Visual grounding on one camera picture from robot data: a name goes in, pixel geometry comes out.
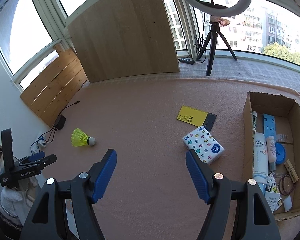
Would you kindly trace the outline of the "gloved left hand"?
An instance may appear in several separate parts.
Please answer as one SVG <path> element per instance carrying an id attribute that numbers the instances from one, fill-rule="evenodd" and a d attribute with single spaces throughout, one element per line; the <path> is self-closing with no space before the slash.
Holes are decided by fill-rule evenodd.
<path id="1" fill-rule="evenodd" d="M 38 180 L 35 177 L 19 181 L 19 188 L 2 188 L 0 194 L 0 215 L 11 225 L 22 227 L 35 202 Z"/>

